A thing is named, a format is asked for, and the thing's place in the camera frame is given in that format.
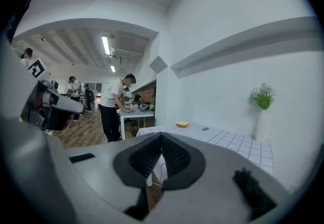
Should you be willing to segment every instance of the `green plant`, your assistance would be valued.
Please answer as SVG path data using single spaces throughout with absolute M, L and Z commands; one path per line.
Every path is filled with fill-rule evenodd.
M 251 93 L 251 98 L 261 109 L 268 109 L 274 101 L 274 96 L 274 88 L 267 85 L 266 83 L 263 83 L 259 89 L 254 88 Z

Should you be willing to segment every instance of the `fluorescent light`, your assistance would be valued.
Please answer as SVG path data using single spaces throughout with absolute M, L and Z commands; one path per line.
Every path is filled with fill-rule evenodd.
M 102 43 L 103 43 L 103 47 L 105 48 L 105 52 L 107 55 L 110 55 L 110 50 L 109 50 L 109 46 L 108 46 L 108 38 L 106 35 L 103 35 L 101 37 L 102 39 Z

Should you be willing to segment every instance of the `black pants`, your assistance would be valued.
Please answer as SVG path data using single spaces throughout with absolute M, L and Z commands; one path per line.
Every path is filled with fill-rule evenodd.
M 87 98 L 87 109 L 88 111 L 91 110 L 91 98 Z
M 71 97 L 71 99 L 79 102 L 80 101 L 80 96 L 79 97 Z M 74 114 L 74 119 L 78 120 L 79 119 L 79 114 Z
M 107 136 L 109 142 L 118 140 L 120 138 L 119 117 L 116 108 L 105 107 L 98 105 L 101 113 L 101 122 L 103 132 Z

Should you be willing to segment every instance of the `white vase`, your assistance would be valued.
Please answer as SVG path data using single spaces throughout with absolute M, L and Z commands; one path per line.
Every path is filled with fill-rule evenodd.
M 254 140 L 256 142 L 261 142 L 266 139 L 266 109 L 262 109 L 259 114 L 258 124 L 256 127 Z

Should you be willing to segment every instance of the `tiled tabletop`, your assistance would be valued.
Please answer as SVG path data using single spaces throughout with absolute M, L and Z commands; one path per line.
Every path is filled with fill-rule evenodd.
M 198 123 L 192 123 L 187 128 L 178 128 L 176 125 L 141 128 L 138 130 L 136 136 L 155 132 L 179 134 L 207 142 L 211 145 L 226 147 L 239 153 L 273 176 L 272 150 L 269 140 L 257 143 L 251 136 L 204 126 Z

